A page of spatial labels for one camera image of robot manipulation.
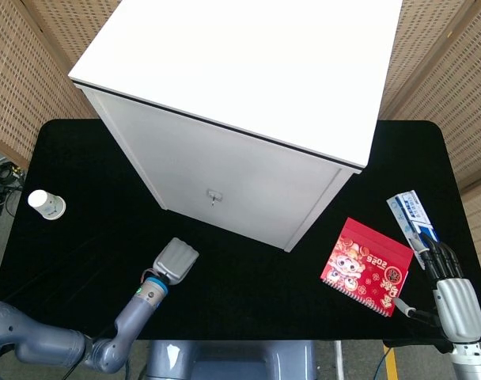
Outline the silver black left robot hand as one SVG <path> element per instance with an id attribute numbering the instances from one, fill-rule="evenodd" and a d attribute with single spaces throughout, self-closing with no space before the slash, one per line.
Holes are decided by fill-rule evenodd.
<path id="1" fill-rule="evenodd" d="M 153 262 L 153 270 L 164 276 L 170 285 L 177 285 L 190 272 L 199 253 L 190 245 L 174 237 Z"/>

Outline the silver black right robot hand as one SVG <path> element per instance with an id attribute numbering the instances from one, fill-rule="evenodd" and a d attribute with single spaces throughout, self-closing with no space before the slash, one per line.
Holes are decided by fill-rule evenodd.
<path id="1" fill-rule="evenodd" d="M 481 308 L 472 283 L 464 273 L 455 252 L 444 242 L 426 234 L 410 239 L 410 245 L 424 263 L 430 281 L 436 314 L 417 310 L 401 298 L 396 308 L 406 317 L 441 329 L 453 344 L 473 344 L 481 338 Z"/>

